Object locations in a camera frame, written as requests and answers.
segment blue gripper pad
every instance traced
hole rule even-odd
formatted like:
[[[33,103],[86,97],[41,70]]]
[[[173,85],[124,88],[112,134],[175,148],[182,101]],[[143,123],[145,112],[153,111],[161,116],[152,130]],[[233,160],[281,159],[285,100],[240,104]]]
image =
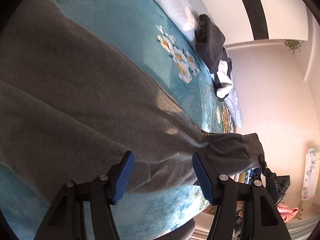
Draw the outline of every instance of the blue gripper pad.
[[[125,189],[129,183],[134,168],[134,153],[126,152],[119,164],[122,165],[122,167],[115,181],[114,196],[112,198],[115,204],[123,198]]]
[[[212,183],[197,153],[194,153],[192,155],[192,165],[193,169],[195,170],[204,198],[212,204],[214,201],[214,196],[212,193]]]

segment pink fabric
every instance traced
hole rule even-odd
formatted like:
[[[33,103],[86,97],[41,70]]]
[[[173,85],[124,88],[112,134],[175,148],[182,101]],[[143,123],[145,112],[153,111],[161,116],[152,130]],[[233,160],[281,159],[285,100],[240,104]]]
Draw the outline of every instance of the pink fabric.
[[[280,202],[277,205],[277,208],[278,208],[278,211],[279,211],[279,213],[285,223],[287,223],[291,219],[293,219],[299,211],[298,208],[290,209],[286,204],[284,204],[282,202]]]

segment hanging plant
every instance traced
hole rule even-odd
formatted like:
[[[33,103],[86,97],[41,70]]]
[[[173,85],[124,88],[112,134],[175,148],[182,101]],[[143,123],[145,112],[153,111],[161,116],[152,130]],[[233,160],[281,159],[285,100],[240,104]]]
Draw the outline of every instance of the hanging plant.
[[[296,49],[298,49],[300,51],[300,49],[299,49],[299,47],[301,47],[300,41],[297,41],[297,40],[285,40],[284,44],[287,47],[290,48],[289,50],[293,51],[293,54],[296,51]]]

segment bed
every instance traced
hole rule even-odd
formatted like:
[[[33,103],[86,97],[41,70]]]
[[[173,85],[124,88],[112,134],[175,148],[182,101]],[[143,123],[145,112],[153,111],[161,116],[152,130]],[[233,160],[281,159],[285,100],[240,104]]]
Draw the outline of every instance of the bed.
[[[232,132],[227,107],[217,100],[204,63],[154,0],[56,2],[68,17],[111,43],[149,74],[199,128]],[[0,183],[7,188],[0,207],[10,226],[20,239],[33,239],[49,204],[4,166],[0,167]],[[180,227],[207,205],[199,186],[185,186],[151,194],[125,194],[112,211],[122,240],[143,240]],[[88,239],[93,239],[86,217]]]

